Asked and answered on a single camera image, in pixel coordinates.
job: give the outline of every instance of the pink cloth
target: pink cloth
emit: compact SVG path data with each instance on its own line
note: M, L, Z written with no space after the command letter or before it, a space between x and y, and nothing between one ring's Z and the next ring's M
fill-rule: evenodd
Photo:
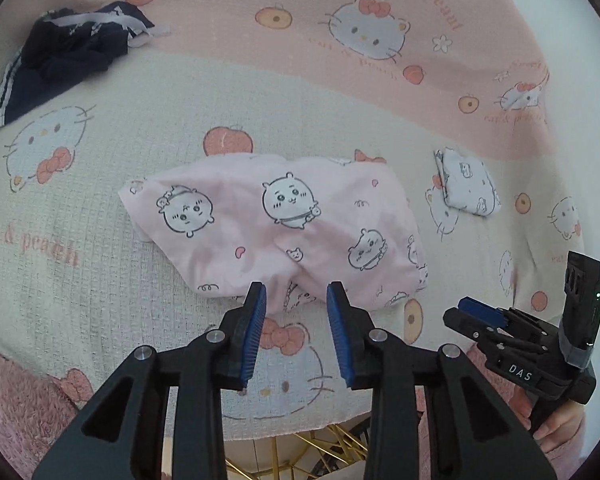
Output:
M385 164L217 155L130 181L120 198L141 238L204 296L243 296L260 281L278 312L299 304L298 286L324 300L339 280L374 310L426 286L415 218Z
M478 370L487 378L500 396L509 403L513 396L514 384L505 378L494 374L485 367L486 358L474 345L467 353L467 357L476 365ZM427 421L427 409L424 392L421 388L416 391L416 403L418 410L425 412L418 427L420 442L420 480L430 480L430 450L429 450L429 423ZM585 423L584 419L573 438L553 451L546 453L546 457L554 466L558 480L568 480L580 467L580 454L584 443Z

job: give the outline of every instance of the white cloth with cartoon print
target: white cloth with cartoon print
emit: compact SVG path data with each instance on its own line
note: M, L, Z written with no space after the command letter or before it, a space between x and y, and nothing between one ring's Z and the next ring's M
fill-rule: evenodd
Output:
M0 82L42 13L111 1L5 0ZM134 231L117 192L135 176L232 152L355 158L395 171L426 250L418 278L429 286L414 298L383 288L397 306L371 314L409 343L467 349L442 323L463 296L560 316L567 253L582 252L583 241L544 115L548 68L511 0L126 1L177 27L0 129L1 353L55 377L78 368L96 390L138 345L177 348L217 326L237 303L202 295L213 287L192 291ZM485 162L497 215L486 221L445 203L431 156L441 146ZM320 214L265 214L262 183L288 171L309 185ZM304 174L282 170L256 184L254 211L268 228L301 234L326 224L329 201ZM196 243L222 216L200 187L214 205L207 211L197 198L204 227L172 213L182 232L169 229L181 191L159 190L152 216L179 243ZM304 230L291 227L302 222ZM360 230L342 253L346 266ZM420 248L406 244L413 264ZM240 244L229 260L246 262L248 249ZM285 264L308 257L292 240L284 250ZM362 281L386 257L355 273ZM320 428L370 407L369 392L340 379L322 301L300 286L283 304L287 296L288 312L269 316L276 325L268 323L246 394L223 395L227 439Z
M132 180L120 198L191 290L210 298L267 287L267 312L325 300L342 282L375 310L427 285L418 226L385 164L231 153Z
M449 207L478 216L500 210L500 199L484 162L445 148L435 152L442 194Z

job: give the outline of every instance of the pink fuzzy sleeve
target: pink fuzzy sleeve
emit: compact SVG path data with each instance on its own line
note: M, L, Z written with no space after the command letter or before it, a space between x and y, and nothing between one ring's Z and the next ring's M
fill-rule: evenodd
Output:
M475 346L468 352L467 357L476 365L500 396L508 403L513 396L514 384L487 370L484 366L486 358ZM429 426L427 422L424 393L419 389L416 393L418 409L425 412L420 421L418 432L420 435L420 480L430 480L430 452L429 452ZM557 473L558 480L568 480L580 466L580 453L584 442L585 423L582 421L574 437L560 447L546 454Z

